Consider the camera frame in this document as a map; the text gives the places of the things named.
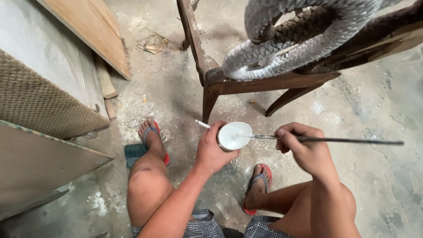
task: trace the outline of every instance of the hand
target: hand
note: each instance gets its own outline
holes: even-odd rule
[[[297,164],[316,178],[333,180],[337,177],[339,180],[327,143],[322,141],[300,143],[293,134],[322,138],[323,131],[296,122],[283,125],[275,131],[275,136],[279,137],[276,149],[283,154],[292,150]]]
[[[239,149],[225,152],[217,144],[217,132],[225,124],[224,121],[218,121],[211,125],[210,129],[204,131],[198,143],[194,167],[209,176],[219,171],[239,154]]]

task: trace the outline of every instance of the concrete floor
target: concrete floor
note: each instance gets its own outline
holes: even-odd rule
[[[65,196],[3,221],[2,237],[129,238],[123,146],[140,141],[135,128],[148,117],[158,122],[172,163],[175,187],[194,164],[194,148],[203,131],[202,87],[191,51],[176,48],[183,39],[175,0],[105,0],[121,27],[132,81],[112,73],[119,96],[113,99],[118,117],[95,139],[78,143],[110,154],[115,160],[73,181]],[[245,0],[201,0],[195,12],[206,54],[221,64],[224,56],[245,41]],[[407,6],[402,2],[386,11]],[[150,41],[164,51],[152,55],[137,48]],[[289,103],[272,117],[263,113],[281,91],[221,96],[210,122],[250,124],[259,134],[300,122],[324,130],[328,137],[402,139],[404,147],[329,144],[337,171],[357,201],[355,222],[362,237],[421,237],[423,234],[423,60],[418,46],[382,60],[344,70],[338,79]],[[220,224],[245,229],[250,217],[239,204],[257,163],[273,172],[272,190],[310,180],[292,154],[275,151],[272,140],[252,140],[240,156],[212,177],[196,208],[212,210]],[[229,214],[226,220],[216,203]]]

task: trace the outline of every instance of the paintbrush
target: paintbrush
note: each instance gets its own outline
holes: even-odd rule
[[[272,135],[242,135],[237,134],[237,137],[249,137],[259,139],[278,139],[277,136]],[[366,139],[348,139],[348,138],[320,138],[311,136],[296,136],[300,142],[305,141],[326,141],[326,142],[345,142],[345,143],[359,143],[359,144],[385,144],[385,145],[404,145],[404,141],[385,141],[385,140],[366,140]]]

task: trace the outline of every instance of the foot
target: foot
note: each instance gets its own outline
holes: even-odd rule
[[[156,123],[154,123],[153,119],[145,120],[140,125],[140,128],[138,130],[138,135],[140,135],[140,137],[142,139],[144,138],[144,133],[145,133],[146,129],[149,128],[149,127],[152,127],[152,128],[155,128],[156,130],[158,130]],[[160,138],[160,135],[158,135],[157,133],[155,133],[152,130],[149,130],[147,132],[146,141],[143,141],[143,142],[147,145],[147,148],[148,148],[149,151],[150,150],[157,151],[162,159],[165,158],[166,150],[165,150],[165,146],[163,145],[162,139]]]
[[[262,169],[261,166],[258,164],[254,167],[253,177],[259,175],[260,173],[265,176],[267,184],[270,184],[271,179],[269,173],[265,168]],[[248,210],[253,210],[255,208],[255,205],[257,204],[260,194],[264,193],[266,193],[266,186],[264,184],[263,179],[260,178],[255,183],[253,183],[250,191],[248,191],[247,197],[245,198],[245,208]]]

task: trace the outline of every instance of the fingernail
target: fingernail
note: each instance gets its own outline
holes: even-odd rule
[[[276,135],[279,137],[282,137],[283,135],[285,135],[286,130],[285,129],[279,129],[276,131]]]

